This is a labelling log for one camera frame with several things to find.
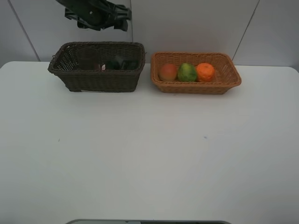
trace orange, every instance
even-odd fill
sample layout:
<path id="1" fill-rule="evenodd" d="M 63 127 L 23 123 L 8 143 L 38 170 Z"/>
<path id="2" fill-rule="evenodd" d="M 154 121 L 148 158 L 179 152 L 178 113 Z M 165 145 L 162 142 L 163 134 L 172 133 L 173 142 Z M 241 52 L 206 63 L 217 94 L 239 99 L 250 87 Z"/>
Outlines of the orange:
<path id="1" fill-rule="evenodd" d="M 162 81 L 173 82 L 177 78 L 178 69 L 175 64 L 165 64 L 159 72 Z"/>
<path id="2" fill-rule="evenodd" d="M 215 76 L 215 68 L 209 63 L 201 63 L 196 67 L 197 81 L 211 82 Z"/>

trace light brown wicker basket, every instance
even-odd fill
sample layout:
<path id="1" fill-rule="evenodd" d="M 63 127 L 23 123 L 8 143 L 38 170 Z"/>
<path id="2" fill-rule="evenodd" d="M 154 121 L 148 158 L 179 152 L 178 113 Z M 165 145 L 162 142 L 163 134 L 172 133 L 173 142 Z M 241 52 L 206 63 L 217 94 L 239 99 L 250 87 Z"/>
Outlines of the light brown wicker basket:
<path id="1" fill-rule="evenodd" d="M 167 63 L 177 67 L 182 63 L 197 66 L 199 63 L 210 63 L 216 74 L 211 82 L 184 83 L 178 80 L 164 82 L 159 78 L 160 68 Z M 232 60 L 222 53 L 187 53 L 157 52 L 151 58 L 151 80 L 162 91 L 167 93 L 224 94 L 229 89 L 239 86 L 241 78 Z"/>

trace dark brown wicker basket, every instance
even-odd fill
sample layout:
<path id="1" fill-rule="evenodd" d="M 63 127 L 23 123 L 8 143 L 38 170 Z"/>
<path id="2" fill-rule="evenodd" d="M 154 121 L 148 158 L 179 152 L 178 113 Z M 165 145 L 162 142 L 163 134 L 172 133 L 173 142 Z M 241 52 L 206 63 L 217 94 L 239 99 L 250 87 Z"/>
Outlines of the dark brown wicker basket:
<path id="1" fill-rule="evenodd" d="M 167 63 L 179 67 L 182 63 L 197 66 L 210 63 L 216 70 L 215 78 L 208 83 L 164 82 L 159 78 L 160 68 Z M 168 93 L 224 94 L 242 82 L 232 60 L 222 53 L 157 52 L 151 58 L 151 80 L 162 91 Z"/>
<path id="2" fill-rule="evenodd" d="M 82 48 L 97 51 L 98 64 L 103 65 L 115 56 L 136 58 L 136 70 L 81 70 L 77 52 Z M 49 72 L 58 76 L 65 86 L 73 92 L 133 92 L 145 64 L 144 47 L 130 42 L 70 42 L 64 44 L 53 56 Z"/>

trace green fruit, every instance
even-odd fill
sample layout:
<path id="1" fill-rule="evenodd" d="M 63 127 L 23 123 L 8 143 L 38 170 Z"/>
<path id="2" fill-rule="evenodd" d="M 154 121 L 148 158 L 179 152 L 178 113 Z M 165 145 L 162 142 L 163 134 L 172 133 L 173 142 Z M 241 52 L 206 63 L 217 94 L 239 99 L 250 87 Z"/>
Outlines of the green fruit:
<path id="1" fill-rule="evenodd" d="M 178 69 L 178 79 L 181 82 L 195 82 L 197 72 L 193 65 L 183 63 Z"/>

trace white table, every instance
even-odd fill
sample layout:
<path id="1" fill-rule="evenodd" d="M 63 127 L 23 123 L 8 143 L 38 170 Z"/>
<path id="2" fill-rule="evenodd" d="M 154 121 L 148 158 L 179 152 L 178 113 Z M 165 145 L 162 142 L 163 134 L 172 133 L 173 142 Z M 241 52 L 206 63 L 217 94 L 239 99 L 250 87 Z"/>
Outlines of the white table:
<path id="1" fill-rule="evenodd" d="M 48 63 L 0 69 L 0 223 L 299 222 L 299 74 L 237 66 L 225 95 L 73 93 Z"/>

